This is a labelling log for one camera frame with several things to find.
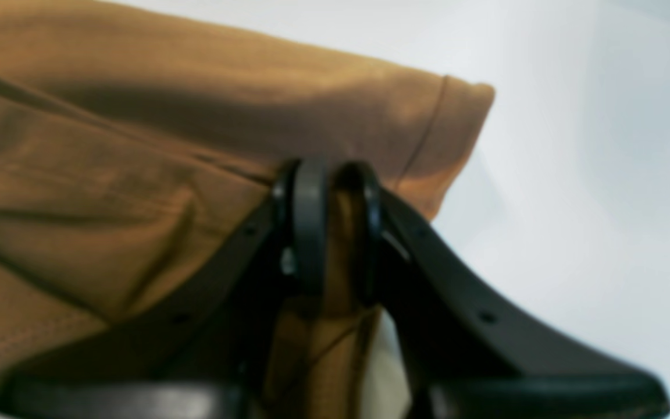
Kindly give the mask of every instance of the tan garment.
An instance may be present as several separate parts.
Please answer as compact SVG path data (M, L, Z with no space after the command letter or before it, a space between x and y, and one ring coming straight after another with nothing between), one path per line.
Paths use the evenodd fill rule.
M0 377L170 293L288 159L367 159L434 217L493 97L111 3L0 0Z

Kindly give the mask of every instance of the brown cloth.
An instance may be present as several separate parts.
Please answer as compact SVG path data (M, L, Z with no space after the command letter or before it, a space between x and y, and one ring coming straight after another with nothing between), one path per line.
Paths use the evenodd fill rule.
M493 98L112 3L0 0L0 377L172 292L289 159L369 160L434 217Z

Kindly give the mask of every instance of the white background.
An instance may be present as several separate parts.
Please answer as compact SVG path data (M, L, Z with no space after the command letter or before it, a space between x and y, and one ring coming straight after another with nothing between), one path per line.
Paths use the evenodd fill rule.
M549 324L670 391L670 0L119 0L490 83L434 226Z

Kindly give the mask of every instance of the white surface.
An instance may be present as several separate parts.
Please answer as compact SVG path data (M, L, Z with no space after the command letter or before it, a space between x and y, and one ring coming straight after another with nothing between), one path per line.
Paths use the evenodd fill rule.
M436 228L670 390L670 0L121 0L491 83Z

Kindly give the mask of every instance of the brown fabric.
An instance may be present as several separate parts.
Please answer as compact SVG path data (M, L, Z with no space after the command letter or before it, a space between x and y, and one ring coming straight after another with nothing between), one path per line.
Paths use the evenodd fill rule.
M288 159L367 159L434 217L493 96L111 3L0 0L0 376L183 283ZM330 277L337 323L359 312Z

